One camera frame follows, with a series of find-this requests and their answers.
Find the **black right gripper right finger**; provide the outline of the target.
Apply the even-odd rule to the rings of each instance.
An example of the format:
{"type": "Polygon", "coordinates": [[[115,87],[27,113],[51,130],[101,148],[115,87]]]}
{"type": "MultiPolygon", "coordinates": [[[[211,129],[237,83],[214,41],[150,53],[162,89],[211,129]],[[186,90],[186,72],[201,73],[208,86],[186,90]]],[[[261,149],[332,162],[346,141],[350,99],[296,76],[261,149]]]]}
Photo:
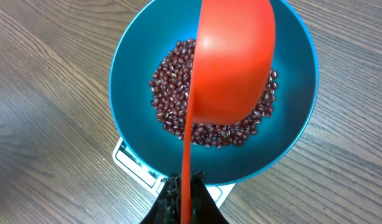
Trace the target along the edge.
{"type": "Polygon", "coordinates": [[[229,224],[209,194],[203,179],[203,171],[191,175],[192,214],[190,224],[229,224]]]}

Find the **red measuring scoop blue handle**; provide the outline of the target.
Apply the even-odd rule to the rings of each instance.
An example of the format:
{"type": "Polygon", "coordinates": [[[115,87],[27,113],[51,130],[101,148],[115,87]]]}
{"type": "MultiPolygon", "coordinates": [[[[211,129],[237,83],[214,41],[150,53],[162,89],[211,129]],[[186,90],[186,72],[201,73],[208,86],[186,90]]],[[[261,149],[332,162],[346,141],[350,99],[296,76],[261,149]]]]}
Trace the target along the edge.
{"type": "Polygon", "coordinates": [[[268,0],[202,1],[185,123],[181,224],[192,216],[192,123],[233,124],[252,111],[269,75],[275,38],[268,0]]]}

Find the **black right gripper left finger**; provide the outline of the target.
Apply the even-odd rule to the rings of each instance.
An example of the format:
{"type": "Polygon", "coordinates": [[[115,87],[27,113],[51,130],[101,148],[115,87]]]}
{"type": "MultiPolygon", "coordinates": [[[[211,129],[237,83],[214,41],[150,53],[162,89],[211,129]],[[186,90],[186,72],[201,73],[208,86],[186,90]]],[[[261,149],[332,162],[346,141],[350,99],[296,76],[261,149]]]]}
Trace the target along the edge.
{"type": "Polygon", "coordinates": [[[161,181],[164,186],[152,208],[140,224],[179,224],[181,193],[179,175],[172,174],[161,181]]]}

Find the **red beans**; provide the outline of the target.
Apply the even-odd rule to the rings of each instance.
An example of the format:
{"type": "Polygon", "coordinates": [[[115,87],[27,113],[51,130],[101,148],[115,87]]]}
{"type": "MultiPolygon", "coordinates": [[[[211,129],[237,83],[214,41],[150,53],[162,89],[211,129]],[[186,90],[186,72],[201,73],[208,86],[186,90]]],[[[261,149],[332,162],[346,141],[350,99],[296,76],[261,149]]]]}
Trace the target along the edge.
{"type": "MultiPolygon", "coordinates": [[[[168,51],[157,70],[149,80],[151,105],[156,110],[157,121],[168,133],[183,140],[185,119],[189,99],[196,40],[177,41],[173,50],[168,51]]],[[[258,133],[257,125],[263,117],[270,118],[278,89],[276,70],[270,69],[263,94],[253,111],[241,121],[230,125],[197,123],[192,126],[191,143],[200,146],[241,146],[251,136],[258,133]]]]}

